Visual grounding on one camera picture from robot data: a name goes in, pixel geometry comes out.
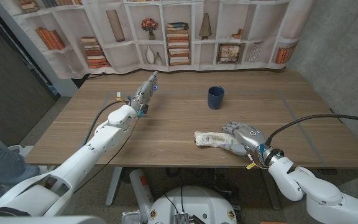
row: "person's leg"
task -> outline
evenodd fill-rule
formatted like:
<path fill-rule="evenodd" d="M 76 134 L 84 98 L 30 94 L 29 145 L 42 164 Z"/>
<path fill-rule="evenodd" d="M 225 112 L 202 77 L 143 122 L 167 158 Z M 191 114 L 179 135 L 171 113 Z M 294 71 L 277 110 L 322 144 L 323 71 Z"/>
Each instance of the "person's leg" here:
<path fill-rule="evenodd" d="M 30 166 L 18 153 L 10 151 L 0 141 L 0 184 L 13 187 L 40 174 L 38 166 Z"/>

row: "bookshelf curtain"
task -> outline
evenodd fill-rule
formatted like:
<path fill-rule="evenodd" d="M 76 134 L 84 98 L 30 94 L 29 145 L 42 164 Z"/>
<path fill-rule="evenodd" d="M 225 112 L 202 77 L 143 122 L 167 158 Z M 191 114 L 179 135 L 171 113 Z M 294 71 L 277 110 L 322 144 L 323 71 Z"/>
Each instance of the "bookshelf curtain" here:
<path fill-rule="evenodd" d="M 81 78 L 87 73 L 127 73 L 139 68 L 165 72 L 283 68 L 296 49 L 315 3 L 82 0 L 80 5 L 45 7 L 42 0 L 36 0 L 39 10 L 25 14 L 18 0 L 0 2 L 60 78 Z M 146 18 L 158 23 L 158 28 L 152 31 L 152 40 L 150 32 L 142 29 Z M 179 60 L 175 60 L 170 45 L 186 39 L 180 36 L 177 39 L 181 40 L 176 40 L 175 33 L 167 27 L 176 22 L 188 24 L 185 29 L 188 53 L 180 52 Z M 56 30 L 65 48 L 49 50 L 35 31 L 38 27 Z M 90 68 L 82 37 L 97 39 L 110 67 Z M 147 60 L 148 48 L 155 56 L 158 53 L 158 64 Z"/>

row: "gray wall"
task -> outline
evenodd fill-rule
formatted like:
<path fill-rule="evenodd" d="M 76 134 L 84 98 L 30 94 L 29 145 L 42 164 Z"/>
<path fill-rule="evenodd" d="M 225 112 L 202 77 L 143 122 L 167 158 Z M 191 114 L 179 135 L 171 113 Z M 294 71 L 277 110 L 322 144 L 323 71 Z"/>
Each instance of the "gray wall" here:
<path fill-rule="evenodd" d="M 44 74 L 52 82 L 53 87 L 59 92 L 61 96 L 73 96 L 78 88 L 71 79 L 60 79 L 57 77 L 53 68 L 49 65 L 47 59 L 42 55 L 30 38 L 19 27 L 16 21 L 8 14 L 4 7 L 0 3 L 0 16 L 6 23 L 6 25 L 12 30 L 13 34 L 20 41 L 26 51 L 34 59 L 37 65 L 41 68 Z"/>
<path fill-rule="evenodd" d="M 358 1 L 318 1 L 287 68 L 300 71 L 335 113 L 358 116 Z M 358 139 L 358 121 L 344 123 Z M 358 178 L 340 189 L 358 197 Z"/>

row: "white vase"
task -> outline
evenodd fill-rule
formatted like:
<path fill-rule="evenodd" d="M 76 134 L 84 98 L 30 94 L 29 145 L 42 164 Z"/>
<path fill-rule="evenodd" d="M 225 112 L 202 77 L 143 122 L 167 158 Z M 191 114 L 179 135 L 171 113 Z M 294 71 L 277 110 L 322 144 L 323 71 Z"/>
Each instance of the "white vase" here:
<path fill-rule="evenodd" d="M 160 53 L 157 52 L 157 56 L 155 56 L 155 63 L 157 65 L 162 65 L 162 58 L 160 56 Z"/>
<path fill-rule="evenodd" d="M 155 62 L 154 52 L 152 51 L 149 45 L 147 46 L 147 50 L 146 50 L 146 60 L 150 64 L 154 64 Z"/>

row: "concrete wall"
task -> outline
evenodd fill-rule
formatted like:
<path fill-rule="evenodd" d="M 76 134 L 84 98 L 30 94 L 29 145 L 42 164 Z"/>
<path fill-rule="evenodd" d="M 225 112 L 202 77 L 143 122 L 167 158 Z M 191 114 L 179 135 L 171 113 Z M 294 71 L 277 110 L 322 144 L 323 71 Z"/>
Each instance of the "concrete wall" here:
<path fill-rule="evenodd" d="M 317 1 L 287 68 L 300 71 L 335 113 L 358 116 L 358 1 Z M 358 121 L 343 122 L 358 139 Z M 358 178 L 340 189 L 358 197 Z"/>

